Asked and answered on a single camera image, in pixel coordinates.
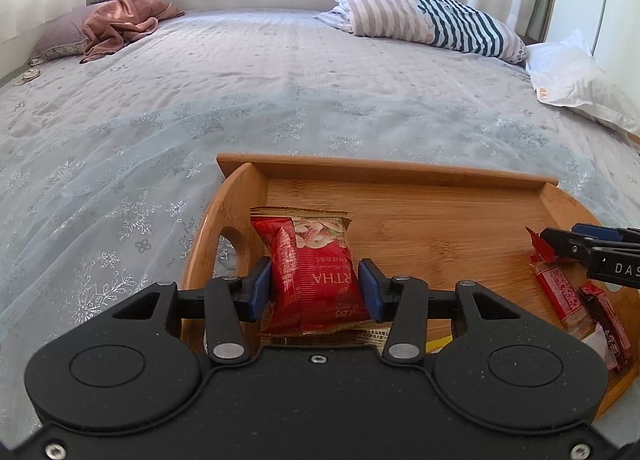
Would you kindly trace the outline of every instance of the red wrapper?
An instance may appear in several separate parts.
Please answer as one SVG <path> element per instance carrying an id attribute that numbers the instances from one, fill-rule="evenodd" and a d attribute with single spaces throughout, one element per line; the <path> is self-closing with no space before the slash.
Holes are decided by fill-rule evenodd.
<path id="1" fill-rule="evenodd" d="M 575 338 L 582 339 L 592 331 L 589 314 L 571 283 L 557 265 L 547 265 L 537 255 L 531 257 L 536 279 L 545 291 L 564 328 Z"/>
<path id="2" fill-rule="evenodd" d="M 622 370 L 631 358 L 631 343 L 616 310 L 604 290 L 591 281 L 580 287 L 580 291 L 589 314 L 602 325 L 607 346 L 618 363 L 618 370 Z"/>
<path id="3" fill-rule="evenodd" d="M 528 227 L 526 227 L 529 236 L 531 236 L 531 245 L 536 249 L 538 256 L 542 258 L 545 263 L 555 263 L 556 252 L 552 246 L 550 246 L 545 240 L 543 240 L 538 233 L 535 233 Z"/>
<path id="4" fill-rule="evenodd" d="M 351 266 L 345 215 L 252 209 L 251 223 L 271 251 L 271 316 L 265 334 L 334 331 L 369 319 Z"/>
<path id="5" fill-rule="evenodd" d="M 578 295 L 559 266 L 540 270 L 536 273 L 536 278 L 560 319 L 564 320 L 580 309 L 584 311 Z"/>

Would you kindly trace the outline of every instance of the bed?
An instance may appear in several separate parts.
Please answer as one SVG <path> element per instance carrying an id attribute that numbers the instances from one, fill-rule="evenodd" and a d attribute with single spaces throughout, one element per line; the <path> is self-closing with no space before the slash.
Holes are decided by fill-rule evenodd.
<path id="1" fill-rule="evenodd" d="M 0 88 L 0 440 L 39 426 L 45 342 L 178 279 L 222 182 L 217 153 L 349 156 L 557 176 L 603 223 L 640 224 L 623 137 L 536 101 L 522 68 L 353 37 L 309 11 L 191 12 L 113 56 Z M 229 244 L 216 273 L 233 269 Z M 634 386 L 598 423 L 637 439 Z"/>

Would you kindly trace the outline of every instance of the snack package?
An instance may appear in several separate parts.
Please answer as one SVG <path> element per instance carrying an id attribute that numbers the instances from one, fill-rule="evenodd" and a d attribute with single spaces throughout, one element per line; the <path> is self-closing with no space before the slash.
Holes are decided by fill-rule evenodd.
<path id="1" fill-rule="evenodd" d="M 578 339 L 588 335 L 592 330 L 591 319 L 562 269 L 558 265 L 538 262 L 536 256 L 532 256 L 531 261 L 536 279 L 564 328 Z"/>
<path id="2" fill-rule="evenodd" d="M 607 294 L 591 281 L 580 287 L 584 303 L 591 317 L 602 326 L 607 338 L 607 346 L 618 364 L 617 370 L 622 370 L 631 359 L 631 343 L 616 310 L 607 297 Z"/>
<path id="3" fill-rule="evenodd" d="M 369 319 L 346 243 L 345 212 L 251 209 L 271 252 L 270 318 L 265 334 L 331 332 Z"/>
<path id="4" fill-rule="evenodd" d="M 354 328 L 340 330 L 332 334 L 303 335 L 294 337 L 271 337 L 264 338 L 264 344 L 288 345 L 288 346 L 362 346 L 373 345 L 380 353 L 385 347 L 386 339 L 389 337 L 391 326 L 388 324 L 364 323 Z M 441 339 L 427 341 L 426 352 L 434 354 L 442 350 L 452 341 L 452 336 Z"/>
<path id="5" fill-rule="evenodd" d="M 598 353 L 598 355 L 607 365 L 607 370 L 614 370 L 618 368 L 618 362 L 612 355 L 611 350 L 609 350 L 609 345 L 607 345 L 607 337 L 606 335 L 604 335 L 604 330 L 602 329 L 602 325 L 600 323 L 596 325 L 596 329 L 593 331 L 593 333 L 585 337 L 582 342 L 587 346 L 593 348 Z"/>

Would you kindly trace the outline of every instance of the bamboo tray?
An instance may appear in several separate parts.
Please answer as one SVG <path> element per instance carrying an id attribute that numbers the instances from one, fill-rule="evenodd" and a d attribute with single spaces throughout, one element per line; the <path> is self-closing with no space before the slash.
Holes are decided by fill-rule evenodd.
<path id="1" fill-rule="evenodd" d="M 267 253 L 251 226 L 251 207 L 343 210 L 352 219 L 348 241 L 354 262 L 372 258 L 385 275 L 409 274 L 431 288 L 475 280 L 558 326 L 529 266 L 525 226 L 570 230 L 577 222 L 598 223 L 556 187 L 557 180 L 541 176 L 343 158 L 219 154 L 217 160 L 226 180 L 202 219 L 184 289 L 201 288 L 212 278 L 220 235 L 236 250 L 240 276 Z M 634 359 L 621 374 L 610 374 L 600 413 L 624 393 L 638 369 L 640 297 L 631 288 L 607 294 Z M 200 322 L 186 321 L 182 337 L 202 348 L 202 332 Z M 449 335 L 449 322 L 430 322 L 428 334 Z"/>

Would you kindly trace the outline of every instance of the white plastic bag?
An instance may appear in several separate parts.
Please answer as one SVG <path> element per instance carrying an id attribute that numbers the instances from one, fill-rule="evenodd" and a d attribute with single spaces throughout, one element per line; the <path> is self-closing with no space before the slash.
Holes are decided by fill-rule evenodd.
<path id="1" fill-rule="evenodd" d="M 618 132 L 640 135 L 640 109 L 597 65 L 580 30 L 528 49 L 526 68 L 541 103 L 567 106 Z"/>

